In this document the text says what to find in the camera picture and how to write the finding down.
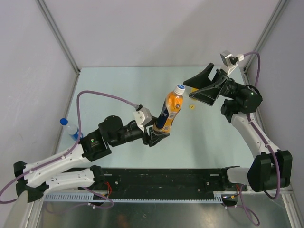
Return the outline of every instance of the white bottle cap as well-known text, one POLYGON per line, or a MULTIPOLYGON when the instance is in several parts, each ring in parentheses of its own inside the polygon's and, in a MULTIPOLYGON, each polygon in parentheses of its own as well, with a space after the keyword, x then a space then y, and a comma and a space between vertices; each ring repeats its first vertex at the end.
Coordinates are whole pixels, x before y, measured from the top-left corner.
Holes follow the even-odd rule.
POLYGON ((177 95, 183 95, 185 92, 185 86, 178 84, 176 85, 175 89, 173 90, 177 95))

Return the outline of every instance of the bottle label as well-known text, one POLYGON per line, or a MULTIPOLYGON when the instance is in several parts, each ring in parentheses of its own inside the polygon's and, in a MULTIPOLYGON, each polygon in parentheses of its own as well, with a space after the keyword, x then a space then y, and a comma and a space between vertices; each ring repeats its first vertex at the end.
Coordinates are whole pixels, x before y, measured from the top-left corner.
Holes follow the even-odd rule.
POLYGON ((70 134, 70 136, 72 137, 72 139, 74 139, 76 141, 78 138, 78 133, 79 133, 79 130, 77 130, 77 132, 75 134, 70 134))
POLYGON ((164 126, 165 126, 167 120, 173 119, 176 114, 177 114, 177 112, 168 111, 168 108, 166 106, 166 100, 165 100, 165 102, 163 103, 163 106, 162 106, 161 114, 155 123, 156 127, 159 129, 164 129, 165 131, 169 130, 170 126, 166 126, 165 128, 164 128, 164 126))

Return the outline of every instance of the clear plastic bottle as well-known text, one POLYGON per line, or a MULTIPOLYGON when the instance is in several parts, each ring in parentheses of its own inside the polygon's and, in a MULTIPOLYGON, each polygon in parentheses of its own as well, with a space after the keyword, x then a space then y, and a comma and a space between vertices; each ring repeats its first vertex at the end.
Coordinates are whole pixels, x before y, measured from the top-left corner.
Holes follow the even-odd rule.
POLYGON ((153 125, 155 133, 170 132, 173 120, 181 110, 184 92, 185 86, 176 85, 175 89, 167 95, 161 114, 153 125))
POLYGON ((73 140, 77 140, 79 129, 75 124, 69 123, 66 118, 60 119, 60 124, 64 128, 64 130, 71 136, 73 140))

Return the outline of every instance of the white robotic arm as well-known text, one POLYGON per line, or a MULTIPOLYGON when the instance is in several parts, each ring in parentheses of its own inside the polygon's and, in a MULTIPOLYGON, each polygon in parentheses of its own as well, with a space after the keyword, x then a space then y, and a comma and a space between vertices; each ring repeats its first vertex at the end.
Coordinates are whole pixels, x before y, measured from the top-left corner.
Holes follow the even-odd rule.
POLYGON ((260 92, 252 85, 242 85, 228 77, 238 66, 237 62, 244 59, 244 55, 235 57, 224 51, 221 58, 224 65, 217 69, 212 80, 209 79, 209 74, 214 65, 210 63, 183 84, 197 89, 189 97, 211 106, 220 95, 230 98, 224 101, 221 113, 240 132, 251 150, 254 162, 250 168, 229 167, 228 180, 250 185, 254 191, 288 186, 292 156, 289 151, 281 151, 269 140, 253 115, 263 100, 260 92))
POLYGON ((103 183, 104 175, 100 167, 93 166, 79 172, 65 171, 109 155, 111 153, 109 146, 115 147, 142 139, 143 144, 151 147, 169 136, 168 133, 156 135, 152 128, 149 129, 148 134, 147 126, 154 124, 156 120, 149 109, 140 105, 133 114, 135 120, 126 126, 123 126, 118 116, 107 117, 98 125, 97 130, 81 139, 79 144, 42 161, 31 164, 22 161, 15 163, 15 176, 23 174, 16 185, 17 195, 27 190, 29 202, 32 202, 50 191, 90 187, 99 184, 100 181, 103 183))

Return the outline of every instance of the orange juice bottle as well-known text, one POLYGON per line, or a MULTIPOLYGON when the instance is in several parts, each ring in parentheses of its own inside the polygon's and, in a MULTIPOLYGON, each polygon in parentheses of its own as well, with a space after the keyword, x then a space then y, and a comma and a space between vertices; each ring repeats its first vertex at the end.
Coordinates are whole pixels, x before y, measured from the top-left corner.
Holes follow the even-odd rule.
POLYGON ((185 86, 176 85, 175 89, 167 95, 161 114, 153 125, 155 133, 170 132, 173 120, 181 109, 184 92, 185 86))

